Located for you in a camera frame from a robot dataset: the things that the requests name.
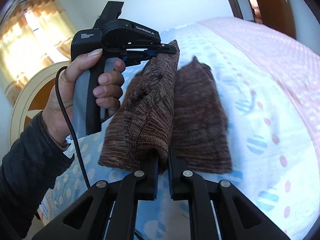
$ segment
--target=bed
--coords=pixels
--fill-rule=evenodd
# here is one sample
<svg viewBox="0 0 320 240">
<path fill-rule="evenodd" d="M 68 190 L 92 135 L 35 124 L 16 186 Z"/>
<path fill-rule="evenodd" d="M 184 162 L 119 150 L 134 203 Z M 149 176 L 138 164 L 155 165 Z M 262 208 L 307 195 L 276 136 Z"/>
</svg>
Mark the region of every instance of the bed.
<svg viewBox="0 0 320 240">
<path fill-rule="evenodd" d="M 301 240 L 319 215 L 320 57 L 294 39 L 237 18 L 213 18 L 161 33 L 178 41 L 178 68 L 198 57 L 212 69 L 228 120 L 233 172 L 200 173 L 231 181 L 292 240 Z M 123 73 L 126 89 L 143 68 Z M 81 138 L 91 184 L 113 182 L 128 172 L 97 164 L 104 132 Z M 71 144 L 65 154 L 75 153 Z M 78 160 L 57 178 L 41 205 L 51 221 L 86 190 Z M 139 202 L 136 229 L 145 240 L 190 239 L 188 203 L 172 201 L 168 175 L 158 181 L 154 202 Z"/>
</svg>

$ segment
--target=trigger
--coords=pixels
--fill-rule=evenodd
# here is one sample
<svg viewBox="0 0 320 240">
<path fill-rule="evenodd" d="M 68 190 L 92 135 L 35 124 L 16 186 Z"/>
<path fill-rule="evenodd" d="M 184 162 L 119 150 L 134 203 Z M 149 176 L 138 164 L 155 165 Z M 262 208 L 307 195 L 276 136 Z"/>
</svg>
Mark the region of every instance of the trigger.
<svg viewBox="0 0 320 240">
<path fill-rule="evenodd" d="M 104 121 L 106 119 L 107 110 L 103 107 L 100 108 L 100 120 Z"/>
<path fill-rule="evenodd" d="M 104 72 L 107 72 L 109 70 L 113 70 L 113 62 L 116 60 L 117 58 L 107 58 L 105 63 L 104 63 Z"/>
</svg>

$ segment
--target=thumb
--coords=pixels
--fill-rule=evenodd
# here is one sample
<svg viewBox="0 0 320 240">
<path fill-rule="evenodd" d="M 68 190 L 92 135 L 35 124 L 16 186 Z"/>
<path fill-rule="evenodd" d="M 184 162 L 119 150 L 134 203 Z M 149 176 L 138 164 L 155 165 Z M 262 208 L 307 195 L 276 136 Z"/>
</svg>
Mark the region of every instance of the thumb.
<svg viewBox="0 0 320 240">
<path fill-rule="evenodd" d="M 102 55 L 102 49 L 96 49 L 90 53 L 82 54 L 66 68 L 61 78 L 67 82 L 75 82 L 81 73 L 93 67 Z"/>
</svg>

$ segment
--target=gripper handle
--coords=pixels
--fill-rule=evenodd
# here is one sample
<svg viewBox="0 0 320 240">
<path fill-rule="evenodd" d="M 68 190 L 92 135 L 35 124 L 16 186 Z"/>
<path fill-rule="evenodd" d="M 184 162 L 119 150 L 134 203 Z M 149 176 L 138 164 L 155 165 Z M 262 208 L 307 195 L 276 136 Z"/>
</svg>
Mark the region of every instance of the gripper handle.
<svg viewBox="0 0 320 240">
<path fill-rule="evenodd" d="M 106 109 L 96 104 L 93 89 L 99 85 L 98 77 L 109 70 L 113 70 L 113 62 L 117 58 L 101 56 L 92 68 L 85 70 L 76 80 L 72 106 L 72 125 L 77 138 L 101 132 Z"/>
</svg>

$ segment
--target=sleeve cuff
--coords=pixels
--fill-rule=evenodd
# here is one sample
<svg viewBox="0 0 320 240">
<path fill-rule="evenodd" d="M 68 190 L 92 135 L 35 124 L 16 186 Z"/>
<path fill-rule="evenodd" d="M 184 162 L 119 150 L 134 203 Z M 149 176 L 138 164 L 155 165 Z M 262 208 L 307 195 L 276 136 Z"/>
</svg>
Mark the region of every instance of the sleeve cuff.
<svg viewBox="0 0 320 240">
<path fill-rule="evenodd" d="M 51 134 L 48 132 L 47 128 L 46 128 L 45 125 L 44 125 L 43 117 L 42 117 L 42 112 L 43 112 L 43 111 L 41 111 L 40 115 L 41 115 L 41 121 L 42 121 L 42 124 L 43 124 L 43 126 L 44 126 L 44 129 L 46 130 L 47 134 L 48 134 L 49 137 L 52 139 L 52 141 L 53 141 L 62 151 L 65 152 L 65 151 L 68 150 L 68 148 L 69 148 L 69 144 L 68 144 L 67 140 L 64 140 L 63 144 L 60 145 L 60 144 L 51 136 Z"/>
</svg>

